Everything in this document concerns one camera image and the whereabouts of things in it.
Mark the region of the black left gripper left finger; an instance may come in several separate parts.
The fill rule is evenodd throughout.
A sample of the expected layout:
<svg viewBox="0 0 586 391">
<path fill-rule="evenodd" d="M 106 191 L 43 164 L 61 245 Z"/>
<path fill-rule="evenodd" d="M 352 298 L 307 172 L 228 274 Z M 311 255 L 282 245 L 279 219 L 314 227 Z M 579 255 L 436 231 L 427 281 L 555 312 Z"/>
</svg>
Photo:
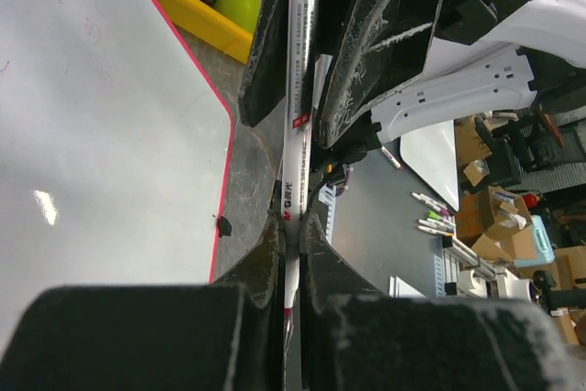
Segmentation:
<svg viewBox="0 0 586 391">
<path fill-rule="evenodd" d="M 1 360 L 4 390 L 280 390 L 284 222 L 207 285 L 51 288 Z"/>
</svg>

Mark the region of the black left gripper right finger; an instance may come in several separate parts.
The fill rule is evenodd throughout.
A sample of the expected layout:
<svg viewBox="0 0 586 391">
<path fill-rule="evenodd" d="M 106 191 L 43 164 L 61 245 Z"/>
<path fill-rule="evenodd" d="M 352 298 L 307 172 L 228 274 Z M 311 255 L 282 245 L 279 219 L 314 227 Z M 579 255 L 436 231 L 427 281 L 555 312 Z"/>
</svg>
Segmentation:
<svg viewBox="0 0 586 391">
<path fill-rule="evenodd" d="M 552 320 L 511 299 L 397 299 L 302 222 L 301 364 L 308 390 L 573 390 Z"/>
</svg>

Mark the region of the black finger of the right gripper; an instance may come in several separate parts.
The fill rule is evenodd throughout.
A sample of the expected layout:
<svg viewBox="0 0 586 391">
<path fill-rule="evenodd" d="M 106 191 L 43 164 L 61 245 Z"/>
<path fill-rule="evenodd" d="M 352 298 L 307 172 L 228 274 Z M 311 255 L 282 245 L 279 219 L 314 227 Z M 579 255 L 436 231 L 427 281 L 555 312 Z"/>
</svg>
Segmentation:
<svg viewBox="0 0 586 391">
<path fill-rule="evenodd" d="M 255 127 L 285 95 L 288 0 L 262 0 L 238 94 L 241 122 Z"/>
<path fill-rule="evenodd" d="M 321 147 L 332 147 L 365 112 L 421 76 L 442 2 L 351 1 L 321 94 Z"/>
</svg>

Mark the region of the purple capped whiteboard marker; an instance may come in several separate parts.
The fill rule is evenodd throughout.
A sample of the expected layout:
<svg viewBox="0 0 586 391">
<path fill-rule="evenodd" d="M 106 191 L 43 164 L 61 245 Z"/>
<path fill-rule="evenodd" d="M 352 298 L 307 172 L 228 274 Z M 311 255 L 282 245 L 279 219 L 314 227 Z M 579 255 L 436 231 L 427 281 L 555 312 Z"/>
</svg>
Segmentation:
<svg viewBox="0 0 586 391">
<path fill-rule="evenodd" d="M 314 36 L 319 0 L 288 0 L 286 108 L 281 175 L 281 214 L 286 259 L 284 337 L 293 333 L 293 307 L 299 284 L 299 230 L 307 210 L 312 138 Z"/>
</svg>

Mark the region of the pink framed whiteboard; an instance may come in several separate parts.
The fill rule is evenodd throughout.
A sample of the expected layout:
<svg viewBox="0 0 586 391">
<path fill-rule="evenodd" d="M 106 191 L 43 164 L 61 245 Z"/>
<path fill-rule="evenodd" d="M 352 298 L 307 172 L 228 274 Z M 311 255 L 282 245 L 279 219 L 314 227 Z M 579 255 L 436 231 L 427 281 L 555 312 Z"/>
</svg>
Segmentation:
<svg viewBox="0 0 586 391">
<path fill-rule="evenodd" d="M 49 288 L 199 285 L 226 103 L 154 0 L 1 0 L 1 327 Z"/>
</svg>

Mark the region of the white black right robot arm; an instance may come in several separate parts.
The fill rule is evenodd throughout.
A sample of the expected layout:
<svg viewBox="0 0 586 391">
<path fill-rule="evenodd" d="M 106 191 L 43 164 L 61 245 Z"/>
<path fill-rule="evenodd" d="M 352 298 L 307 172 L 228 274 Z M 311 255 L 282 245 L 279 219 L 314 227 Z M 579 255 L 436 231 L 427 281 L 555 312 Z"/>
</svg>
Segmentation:
<svg viewBox="0 0 586 391">
<path fill-rule="evenodd" d="M 238 104 L 254 126 L 282 101 L 317 151 L 347 158 L 377 106 L 397 138 L 515 98 L 548 97 L 539 73 L 582 73 L 581 46 L 536 0 L 262 0 Z M 577 390 L 549 319 L 508 299 L 392 299 L 301 216 L 302 376 L 308 390 Z"/>
</svg>

